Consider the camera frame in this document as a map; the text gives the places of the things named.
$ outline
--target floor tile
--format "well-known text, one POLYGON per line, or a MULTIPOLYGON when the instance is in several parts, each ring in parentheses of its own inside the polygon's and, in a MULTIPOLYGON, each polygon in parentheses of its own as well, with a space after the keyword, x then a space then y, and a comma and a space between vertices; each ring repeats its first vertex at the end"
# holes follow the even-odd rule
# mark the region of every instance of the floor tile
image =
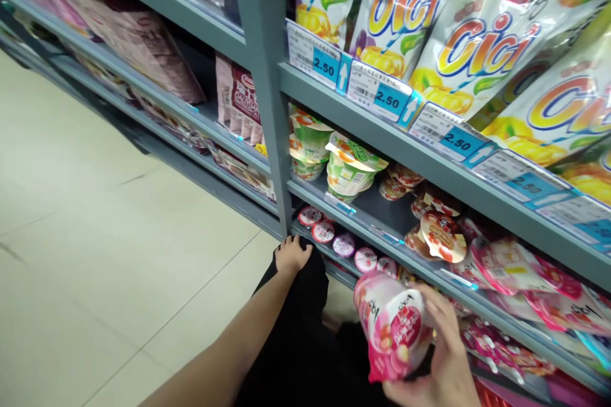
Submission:
POLYGON ((136 407, 171 376, 171 371, 140 352, 85 407, 136 407))
POLYGON ((258 232, 164 166, 0 242, 141 347, 258 232))
POLYGON ((12 178, 0 174, 0 237, 49 216, 58 208, 36 190, 27 190, 12 178))
POLYGON ((329 278, 329 292, 325 314, 331 317, 336 324, 344 321, 357 322, 358 314, 353 301, 354 291, 335 278, 329 275, 327 277, 329 278))
POLYGON ((213 343, 253 294, 277 245, 276 239, 261 231, 144 351, 177 371, 213 343))
POLYGON ((0 177, 56 205, 158 168, 122 135, 51 82, 0 52, 0 177))
POLYGON ((80 407, 137 351, 0 249, 0 404, 80 407))

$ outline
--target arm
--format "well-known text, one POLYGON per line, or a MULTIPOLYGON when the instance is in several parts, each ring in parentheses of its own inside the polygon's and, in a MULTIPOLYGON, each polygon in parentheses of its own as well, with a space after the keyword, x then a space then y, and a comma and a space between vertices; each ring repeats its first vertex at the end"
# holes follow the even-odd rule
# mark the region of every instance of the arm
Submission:
POLYGON ((230 406, 269 336, 295 276, 306 265, 299 236, 276 250, 273 276, 229 323, 218 339, 157 389, 140 407, 230 406))

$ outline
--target black pants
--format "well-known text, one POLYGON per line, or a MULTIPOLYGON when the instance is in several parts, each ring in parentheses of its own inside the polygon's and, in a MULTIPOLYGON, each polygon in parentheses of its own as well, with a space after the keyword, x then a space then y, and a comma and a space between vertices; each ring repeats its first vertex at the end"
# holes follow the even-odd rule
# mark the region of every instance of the black pants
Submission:
MULTIPOLYGON (((274 258, 256 291, 276 272, 274 258)), ((381 386, 367 380, 367 341, 360 324, 345 323, 337 336, 323 325, 328 285, 325 264, 314 248, 242 384, 236 406, 389 405, 381 386)))

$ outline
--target yellow jelly image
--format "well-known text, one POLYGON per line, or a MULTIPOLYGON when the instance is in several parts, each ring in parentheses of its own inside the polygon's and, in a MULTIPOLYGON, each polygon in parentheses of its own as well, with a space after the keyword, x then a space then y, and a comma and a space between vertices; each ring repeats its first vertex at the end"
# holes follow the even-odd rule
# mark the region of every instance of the yellow jelly image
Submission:
POLYGON ((307 5, 302 3, 297 6, 297 23, 314 35, 319 36, 325 41, 331 38, 331 23, 327 13, 314 6, 308 11, 307 5))
POLYGON ((486 105, 475 113, 467 122, 469 125, 480 132, 496 119, 496 117, 507 107, 507 104, 500 97, 491 99, 486 105))
POLYGON ((426 99, 456 114, 465 114, 473 104, 473 96, 445 86, 429 86, 423 92, 426 99))
POLYGON ((402 79, 405 74, 405 61, 401 54, 393 51, 386 51, 382 54, 382 48, 378 46, 368 46, 361 51, 361 62, 371 65, 387 75, 402 79))
POLYGON ((487 137, 495 135, 502 140, 507 140, 511 137, 533 137, 533 130, 520 118, 513 116, 502 116, 497 118, 486 127, 482 134, 487 137))
POLYGON ((611 174, 598 164, 580 164, 564 171, 562 178, 581 192, 611 205, 611 174))
POLYGON ((435 70, 419 68, 410 76, 409 85, 413 90, 423 93, 429 86, 443 86, 444 82, 435 70))
POLYGON ((505 144, 509 149, 541 167, 547 167, 567 154, 566 150, 559 146, 542 146, 541 143, 543 142, 537 139, 519 136, 510 137, 505 140, 505 144))

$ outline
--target price tag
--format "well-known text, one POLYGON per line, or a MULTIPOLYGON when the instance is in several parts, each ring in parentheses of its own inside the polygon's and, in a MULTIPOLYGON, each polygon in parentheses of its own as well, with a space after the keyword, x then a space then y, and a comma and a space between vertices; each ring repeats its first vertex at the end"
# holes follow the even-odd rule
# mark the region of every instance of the price tag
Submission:
POLYGON ((291 65, 335 90, 342 53, 292 21, 286 21, 286 32, 291 65))
POLYGON ((350 205, 348 205, 346 202, 342 202, 329 192, 325 193, 325 202, 333 205, 335 208, 339 209, 348 216, 352 216, 354 213, 356 213, 356 210, 354 210, 350 205))
POLYGON ((428 102, 408 133, 452 159, 462 162, 489 142, 453 113, 428 102))
POLYGON ((378 234, 380 237, 382 237, 383 239, 387 240, 388 242, 392 243, 392 244, 400 244, 400 245, 405 245, 405 242, 403 240, 401 240, 400 238, 396 238, 393 235, 390 235, 388 232, 383 231, 380 228, 375 227, 374 225, 370 225, 369 226, 369 230, 375 234, 378 234))
POLYGON ((398 79, 363 62, 352 62, 346 96, 369 111, 397 122, 411 95, 412 89, 398 79))
POLYGON ((562 180, 513 151, 496 151, 473 171, 520 202, 546 197, 569 188, 562 180))
POLYGON ((575 197, 536 212, 590 245, 611 244, 611 210, 591 197, 575 197))

